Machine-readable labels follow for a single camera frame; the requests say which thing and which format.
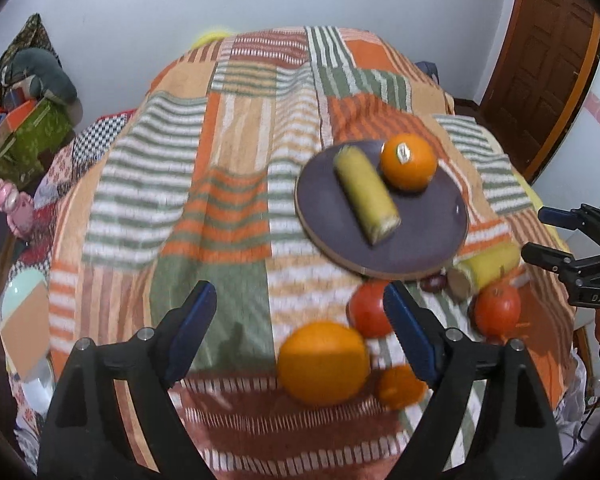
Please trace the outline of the small red tomato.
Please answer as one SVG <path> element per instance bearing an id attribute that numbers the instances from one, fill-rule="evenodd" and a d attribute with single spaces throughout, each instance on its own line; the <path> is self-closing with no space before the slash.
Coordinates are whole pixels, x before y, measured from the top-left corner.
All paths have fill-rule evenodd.
<path id="1" fill-rule="evenodd" d="M 516 327 L 521 312 L 517 289 L 505 282 L 497 282 L 478 295 L 472 315 L 478 332 L 486 338 L 501 338 Z"/>

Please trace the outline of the wooden door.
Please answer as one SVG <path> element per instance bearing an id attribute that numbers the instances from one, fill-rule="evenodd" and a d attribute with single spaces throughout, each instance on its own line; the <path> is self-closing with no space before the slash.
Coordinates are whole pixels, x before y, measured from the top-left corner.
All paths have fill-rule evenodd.
<path id="1" fill-rule="evenodd" d="M 559 148 L 599 60 L 590 0 L 514 0 L 480 112 L 529 182 Z"/>

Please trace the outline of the patchwork striped bedspread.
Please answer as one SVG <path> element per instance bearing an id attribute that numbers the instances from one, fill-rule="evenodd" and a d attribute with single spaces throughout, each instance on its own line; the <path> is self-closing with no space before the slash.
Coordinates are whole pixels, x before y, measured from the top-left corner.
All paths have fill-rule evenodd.
<path id="1" fill-rule="evenodd" d="M 346 320 L 360 277 L 303 231 L 294 187 L 323 148 L 427 139 L 460 189 L 460 255 L 506 240 L 557 246 L 534 194 L 490 134 L 370 32 L 332 26 L 248 32 L 190 50 L 155 78 L 105 154 L 58 202 L 50 264 L 50 359 L 127 340 L 211 282 L 219 305 L 171 398 L 222 479 L 380 479 L 422 406 L 363 392 L 305 408 L 277 385 L 276 356 L 303 324 Z"/>

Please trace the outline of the pink toy figure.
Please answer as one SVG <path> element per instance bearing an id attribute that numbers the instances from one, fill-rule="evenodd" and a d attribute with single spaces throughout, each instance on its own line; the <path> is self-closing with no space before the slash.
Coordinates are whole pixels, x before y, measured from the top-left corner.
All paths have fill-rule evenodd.
<path id="1" fill-rule="evenodd" d="M 0 211 L 15 237 L 26 240 L 33 226 L 33 200 L 9 180 L 0 179 Z"/>

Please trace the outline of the green cardboard box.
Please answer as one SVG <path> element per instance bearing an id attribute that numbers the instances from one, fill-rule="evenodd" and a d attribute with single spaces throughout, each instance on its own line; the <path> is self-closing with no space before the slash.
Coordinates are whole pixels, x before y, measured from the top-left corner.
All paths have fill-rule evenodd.
<path id="1" fill-rule="evenodd" d="M 0 144 L 0 178 L 25 188 L 41 177 L 73 128 L 65 110 L 44 99 Z"/>

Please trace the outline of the large orange with sticker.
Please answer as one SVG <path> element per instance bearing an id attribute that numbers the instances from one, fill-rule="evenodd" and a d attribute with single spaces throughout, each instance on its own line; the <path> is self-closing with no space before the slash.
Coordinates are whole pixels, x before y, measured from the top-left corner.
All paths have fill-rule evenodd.
<path id="1" fill-rule="evenodd" d="M 384 143 L 379 168 L 400 191 L 420 193 L 438 169 L 438 158 L 428 141 L 415 133 L 401 133 Z"/>

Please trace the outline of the large red tomato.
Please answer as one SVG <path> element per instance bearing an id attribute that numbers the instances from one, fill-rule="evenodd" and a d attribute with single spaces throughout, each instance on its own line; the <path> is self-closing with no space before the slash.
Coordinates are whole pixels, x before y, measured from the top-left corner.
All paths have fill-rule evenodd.
<path id="1" fill-rule="evenodd" d="M 387 281 L 368 280 L 355 289 L 348 302 L 349 322 L 366 339 L 378 339 L 392 333 L 384 309 L 387 285 Z"/>

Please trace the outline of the thick yellow corn cob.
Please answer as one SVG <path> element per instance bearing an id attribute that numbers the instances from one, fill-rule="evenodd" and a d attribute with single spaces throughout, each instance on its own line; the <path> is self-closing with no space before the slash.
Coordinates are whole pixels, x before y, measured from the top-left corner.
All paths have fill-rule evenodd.
<path id="1" fill-rule="evenodd" d="M 455 263 L 446 271 L 451 296 L 459 300 L 476 296 L 486 286 L 516 269 L 519 261 L 519 246 L 503 242 Z"/>

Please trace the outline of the small mandarin orange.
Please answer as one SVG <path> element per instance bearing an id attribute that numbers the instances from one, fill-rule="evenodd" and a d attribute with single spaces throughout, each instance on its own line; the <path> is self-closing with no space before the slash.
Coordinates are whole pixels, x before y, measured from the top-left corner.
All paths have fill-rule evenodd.
<path id="1" fill-rule="evenodd" d="M 408 364 L 384 370 L 378 380 L 376 396 L 389 410 L 403 410 L 419 403 L 428 391 L 428 385 L 416 377 Z"/>

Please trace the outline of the grey plush toy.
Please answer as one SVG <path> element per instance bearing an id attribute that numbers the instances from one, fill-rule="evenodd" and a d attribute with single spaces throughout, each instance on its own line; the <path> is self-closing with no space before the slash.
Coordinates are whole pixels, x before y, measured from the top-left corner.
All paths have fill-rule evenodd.
<path id="1" fill-rule="evenodd" d="M 20 89 L 27 100 L 49 99 L 69 106 L 78 98 L 76 87 L 58 59 L 41 48 L 17 52 L 3 68 L 2 81 L 7 88 Z"/>

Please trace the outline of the dark red grape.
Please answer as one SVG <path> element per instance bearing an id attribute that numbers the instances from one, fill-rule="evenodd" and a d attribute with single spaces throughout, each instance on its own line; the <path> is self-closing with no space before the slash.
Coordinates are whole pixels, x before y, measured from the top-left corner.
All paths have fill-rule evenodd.
<path id="1" fill-rule="evenodd" d="M 419 281 L 419 287 L 428 294 L 438 294 L 448 287 L 448 277 L 445 273 L 436 273 L 426 276 Z"/>

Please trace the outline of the slim yellow corn cob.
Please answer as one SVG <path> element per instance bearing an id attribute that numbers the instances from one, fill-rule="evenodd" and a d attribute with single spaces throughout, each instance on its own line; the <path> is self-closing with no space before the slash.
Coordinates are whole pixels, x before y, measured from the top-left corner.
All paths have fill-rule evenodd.
<path id="1" fill-rule="evenodd" d="M 353 144 L 340 148 L 332 166 L 366 240 L 371 245 L 385 240 L 400 226 L 401 217 L 376 168 Z"/>

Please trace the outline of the dark purple round plate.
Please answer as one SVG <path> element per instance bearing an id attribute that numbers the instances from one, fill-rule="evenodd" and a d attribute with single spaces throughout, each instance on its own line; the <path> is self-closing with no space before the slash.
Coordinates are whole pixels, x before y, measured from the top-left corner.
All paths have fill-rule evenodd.
<path id="1" fill-rule="evenodd" d="M 391 186 L 380 141 L 326 148 L 302 168 L 294 202 L 310 240 L 336 263 L 370 278 L 417 280 L 447 266 L 469 228 L 468 207 L 440 167 L 422 192 Z"/>

